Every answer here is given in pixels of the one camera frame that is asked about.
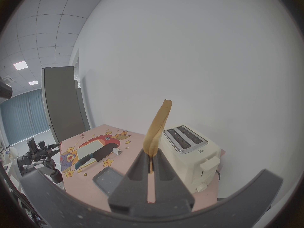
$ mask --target ceiling tile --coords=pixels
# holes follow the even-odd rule
[[[27,81],[27,82],[33,82],[36,80],[35,76],[31,73],[31,74],[26,74],[23,76],[24,79]]]
[[[17,39],[17,23],[12,23],[7,26],[3,32],[4,43],[7,44]]]
[[[38,15],[36,33],[57,33],[60,17],[60,14]]]
[[[39,57],[37,48],[22,51],[22,55],[25,60]]]
[[[2,69],[10,65],[12,65],[12,62],[9,57],[6,57],[0,61],[0,68]]]
[[[52,57],[55,55],[55,47],[38,48],[38,52],[40,57]]]
[[[41,63],[40,63],[40,59],[39,58],[34,58],[34,59],[29,59],[29,60],[25,60],[27,66],[29,68],[31,68],[32,66],[40,66],[41,67]]]
[[[55,63],[55,57],[41,57],[40,62],[41,65],[52,64]]]
[[[23,55],[22,55],[21,51],[15,53],[13,55],[10,55],[9,58],[10,58],[12,64],[20,63],[20,62],[24,61],[24,58],[23,58]]]
[[[15,68],[14,65],[10,65],[8,67],[5,67],[4,70],[6,71],[7,74],[11,74],[13,72],[17,72],[17,69]]]
[[[12,54],[14,54],[16,52],[21,51],[18,39],[17,40],[13,40],[12,42],[6,44],[5,45],[5,50],[6,50],[6,52],[7,52],[8,55],[12,55]]]
[[[9,74],[9,77],[11,77],[11,78],[17,78],[17,77],[20,77],[20,76],[21,75],[18,71],[12,72],[11,74]]]
[[[16,89],[16,90],[18,90],[19,92],[24,92],[24,88],[19,84],[19,83],[12,83],[11,84],[11,87],[13,88],[13,89]]]
[[[37,15],[40,0],[25,0],[18,9],[17,20]]]
[[[32,76],[34,77],[33,73],[30,71],[29,68],[24,68],[18,71],[20,75],[25,79],[25,76]]]
[[[33,75],[35,78],[40,78],[41,79],[41,71],[40,72],[34,72]]]
[[[12,93],[12,97],[17,96],[17,95],[19,95],[19,94],[21,94],[21,92],[18,91],[18,90],[16,90],[16,89],[14,89],[14,90],[13,90],[13,93]]]
[[[5,47],[3,46],[2,48],[0,48],[0,61],[4,58],[6,58],[8,55],[6,53]]]
[[[4,47],[4,37],[0,36],[0,47]]]
[[[36,35],[25,36],[18,40],[22,51],[37,48]]]
[[[31,70],[32,73],[41,72],[42,66],[41,65],[32,66],[29,69]]]
[[[36,34],[36,16],[17,22],[18,38]]]
[[[56,36],[56,33],[37,34],[37,47],[54,47]]]
[[[87,19],[81,17],[62,15],[58,32],[79,34],[86,20]]]
[[[67,0],[41,0],[38,14],[62,14]]]
[[[33,87],[34,89],[41,89],[41,85],[40,85],[40,84],[32,85],[32,87]]]
[[[26,61],[27,65],[28,65],[28,67],[29,67],[29,69],[31,70],[32,73],[41,72],[42,66],[40,64],[40,59],[39,58],[37,58],[37,59],[38,59],[39,62],[37,61],[37,62],[31,63],[31,62],[28,62],[28,60]]]
[[[70,56],[56,56],[55,63],[68,63]]]
[[[69,63],[56,63],[56,67],[69,66]]]
[[[27,83],[24,88],[27,90],[27,91],[32,91],[34,90],[33,86],[31,86],[29,83]]]
[[[7,74],[6,71],[4,71],[4,70],[1,70],[1,71],[0,71],[0,77],[1,77],[1,78],[6,77],[7,75],[8,75],[8,74]]]
[[[19,82],[20,80],[23,80],[24,78],[20,75],[20,76],[18,76],[18,77],[16,77],[16,78],[14,78],[14,80],[16,81],[16,82]]]
[[[55,67],[55,63],[54,64],[45,64],[43,65],[43,68],[46,68],[46,67]]]
[[[56,56],[70,56],[72,54],[73,47],[56,47]]]
[[[58,33],[56,46],[74,46],[77,37],[75,34]]]
[[[68,0],[63,14],[87,18],[100,0]]]

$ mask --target cartoon illustration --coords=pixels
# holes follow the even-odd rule
[[[66,151],[60,155],[60,163],[62,173],[68,172],[71,170],[71,166],[78,161],[77,151],[73,150],[71,152]]]
[[[73,176],[73,173],[74,173],[74,171],[75,170],[69,170],[67,173],[65,173],[65,176],[66,176],[66,178],[68,178],[68,177],[72,177]]]
[[[111,166],[111,164],[112,164],[113,161],[114,161],[114,160],[110,160],[110,159],[108,158],[106,161],[103,162],[103,166]]]
[[[116,143],[119,148],[120,146],[120,140],[127,139],[131,135],[127,135],[127,131],[122,131],[121,133],[116,134],[115,136],[111,135],[112,131],[109,129],[106,131],[105,134],[96,136],[94,138],[91,138],[90,140],[84,142],[82,145],[80,145],[78,148],[81,148],[83,146],[86,146],[87,144],[98,140],[103,146],[105,146],[108,143]],[[67,173],[71,170],[72,165],[74,165],[76,162],[78,162],[78,156],[77,156],[77,150],[74,150],[74,147],[70,147],[66,152],[62,153],[60,155],[60,162],[61,162],[61,170],[62,173]]]

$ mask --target white toaster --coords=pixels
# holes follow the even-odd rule
[[[199,132],[184,125],[164,130],[159,148],[191,193],[213,180],[221,149]]]

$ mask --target dark tray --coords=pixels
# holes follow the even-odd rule
[[[122,178],[123,175],[107,166],[95,175],[92,181],[105,195],[109,197],[113,193],[114,189],[119,185]]]

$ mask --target toaster lever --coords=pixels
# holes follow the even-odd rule
[[[207,161],[205,161],[204,163],[200,164],[200,167],[203,169],[203,171],[210,171],[213,168],[215,168],[216,166],[219,165],[220,160],[218,157],[213,157],[210,160],[206,159]]]
[[[194,198],[160,149],[153,157],[153,169],[155,203],[147,202],[150,157],[141,150],[108,198],[112,212],[136,217],[165,217],[191,212]]]

